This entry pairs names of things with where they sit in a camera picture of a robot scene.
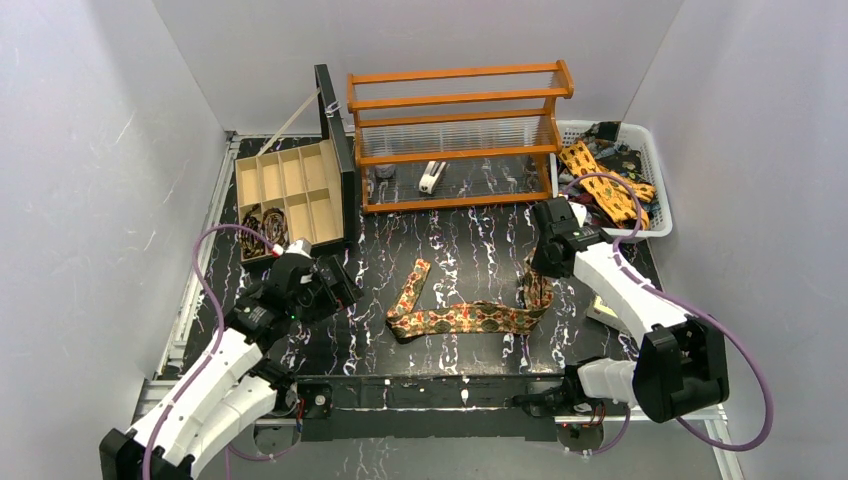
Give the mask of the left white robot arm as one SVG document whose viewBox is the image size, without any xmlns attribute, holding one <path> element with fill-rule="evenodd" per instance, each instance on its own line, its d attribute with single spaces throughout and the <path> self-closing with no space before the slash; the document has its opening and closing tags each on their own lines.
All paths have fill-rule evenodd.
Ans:
<svg viewBox="0 0 848 480">
<path fill-rule="evenodd" d="M 249 287 L 189 371 L 127 430 L 101 440 L 105 479 L 193 479 L 236 436 L 274 410 L 305 401 L 293 373 L 270 359 L 295 324 L 351 306 L 361 289 L 338 257 L 314 258 L 300 239 L 274 246 L 266 279 Z"/>
</svg>

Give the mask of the colourful floral patterned tie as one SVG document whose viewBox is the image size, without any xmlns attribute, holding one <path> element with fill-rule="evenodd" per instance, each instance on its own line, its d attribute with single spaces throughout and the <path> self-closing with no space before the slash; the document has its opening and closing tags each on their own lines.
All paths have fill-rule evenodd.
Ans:
<svg viewBox="0 0 848 480">
<path fill-rule="evenodd" d="M 532 267 L 535 253 L 531 250 L 524 259 L 525 270 L 519 281 L 520 307 L 474 301 L 418 309 L 416 305 L 431 269 L 429 261 L 419 258 L 388 309 L 385 323 L 400 343 L 437 334 L 529 335 L 553 302 L 552 282 Z"/>
</svg>

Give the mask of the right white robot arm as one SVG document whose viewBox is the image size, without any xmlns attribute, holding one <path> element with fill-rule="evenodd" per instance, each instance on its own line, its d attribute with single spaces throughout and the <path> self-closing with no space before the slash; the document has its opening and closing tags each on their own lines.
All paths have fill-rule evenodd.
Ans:
<svg viewBox="0 0 848 480">
<path fill-rule="evenodd" d="M 575 278 L 616 314 L 638 346 L 634 361 L 592 358 L 565 370 L 563 384 L 537 397 L 574 409 L 603 400 L 636 405 L 657 423 L 716 405 L 730 394 L 723 335 L 706 319 L 651 292 L 601 228 L 579 223 L 563 197 L 532 208 L 539 230 L 530 271 Z"/>
</svg>

